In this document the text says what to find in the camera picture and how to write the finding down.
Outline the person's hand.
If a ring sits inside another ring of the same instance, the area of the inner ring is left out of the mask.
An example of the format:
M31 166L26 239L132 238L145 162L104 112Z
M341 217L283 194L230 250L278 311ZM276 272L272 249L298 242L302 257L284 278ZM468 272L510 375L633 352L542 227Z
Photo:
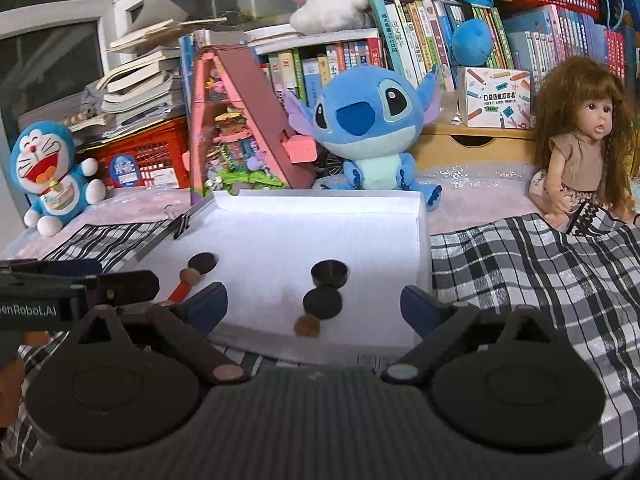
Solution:
M41 347L49 340L45 332L1 333L1 428L14 424L20 407L25 365L18 348Z

